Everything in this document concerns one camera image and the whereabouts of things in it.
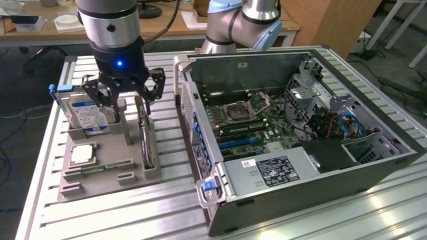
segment robotic arm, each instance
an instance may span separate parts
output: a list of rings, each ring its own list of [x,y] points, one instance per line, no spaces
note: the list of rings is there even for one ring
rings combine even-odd
[[[279,0],[211,0],[200,53],[232,53],[236,43],[265,51],[281,31],[280,12]]]
[[[99,107],[116,110],[119,93],[136,91],[149,114],[149,102],[163,95],[165,74],[163,68],[148,70],[144,63],[136,0],[76,0],[76,6],[99,68],[99,76],[83,78],[87,95]],[[145,86],[149,77],[152,90]],[[107,93],[99,84],[108,87]]]

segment blue hard drive label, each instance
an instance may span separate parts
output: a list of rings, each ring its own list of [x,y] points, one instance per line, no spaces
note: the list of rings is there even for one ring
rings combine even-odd
[[[287,156],[257,161],[256,166],[268,187],[273,187],[300,179]]]
[[[108,127],[104,113],[93,101],[75,102],[71,104],[81,128],[85,131],[96,132]]]

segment motherboard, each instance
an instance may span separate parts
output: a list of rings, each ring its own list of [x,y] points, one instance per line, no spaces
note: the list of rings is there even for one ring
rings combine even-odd
[[[300,142],[279,99],[264,91],[204,95],[224,161],[283,151]]]

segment floor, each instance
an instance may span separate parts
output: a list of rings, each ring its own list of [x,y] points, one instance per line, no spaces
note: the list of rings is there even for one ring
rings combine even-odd
[[[383,19],[383,16],[372,18],[365,30],[373,33]],[[381,37],[387,35],[388,31],[392,30],[397,24],[399,22],[396,21],[389,24]],[[424,47],[425,42],[427,36],[408,28],[404,35],[396,42],[393,49],[384,50],[383,47],[379,47],[379,50],[385,55],[385,59],[375,57],[369,61],[363,62],[369,67],[375,75],[388,78],[413,89],[420,89],[425,87],[427,83],[419,84],[416,82],[419,78],[417,73],[415,70],[408,68],[407,65],[420,49]],[[144,48],[147,52],[184,51],[193,50],[195,47],[200,47],[201,43],[201,40],[160,41],[157,43],[151,43]],[[0,57],[0,103],[2,103],[0,106],[0,115],[16,115],[18,110],[52,104],[52,99],[48,94],[48,86],[58,81],[64,58],[56,52],[49,53],[42,57],[42,60],[33,64],[34,72],[33,75],[29,76],[22,73],[21,64],[37,49],[38,48],[36,47],[30,47],[29,53],[21,54],[17,48],[10,48],[6,55]],[[91,55],[91,50],[87,45],[65,46],[64,49],[71,55]],[[359,60],[355,55],[351,55],[349,58],[352,60]],[[351,62],[351,65],[360,71],[369,81],[377,84],[376,78],[372,76],[365,66],[359,62]],[[419,63],[416,70],[427,72],[425,58]],[[383,91],[400,104],[400,106],[403,106],[401,95],[389,88],[384,88]],[[421,113],[424,110],[424,104],[411,97],[407,99],[408,109],[413,112]],[[42,116],[48,113],[49,107],[41,108],[29,112],[28,117]],[[427,119],[416,115],[413,117],[424,126],[427,126]],[[0,118],[1,140],[17,129],[22,120],[24,119],[20,117],[13,119]],[[14,238],[46,122],[46,117],[28,119],[24,127],[25,129],[20,130],[20,132],[12,137],[12,140],[8,140],[1,144],[14,166],[17,178],[12,175],[4,185],[0,186],[0,213],[9,207],[18,195],[20,198],[12,206],[10,211],[0,215],[0,240],[9,240]],[[5,178],[5,174],[6,171],[1,170],[0,183]]]

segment metal table surface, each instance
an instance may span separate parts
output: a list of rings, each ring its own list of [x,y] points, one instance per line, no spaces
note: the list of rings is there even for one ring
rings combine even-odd
[[[427,147],[427,130],[331,51],[319,53],[368,96],[392,120]],[[53,104],[16,239],[407,239],[427,236],[427,159],[396,171],[368,191],[209,238],[185,152],[173,101],[172,58],[192,51],[148,53],[149,68],[163,67],[167,85],[152,106],[163,182],[147,187],[57,203],[60,170],[66,141],[66,118]],[[65,62],[60,84],[97,74],[92,56]],[[337,93],[344,87],[324,72]],[[133,93],[127,98],[127,119],[136,118]]]

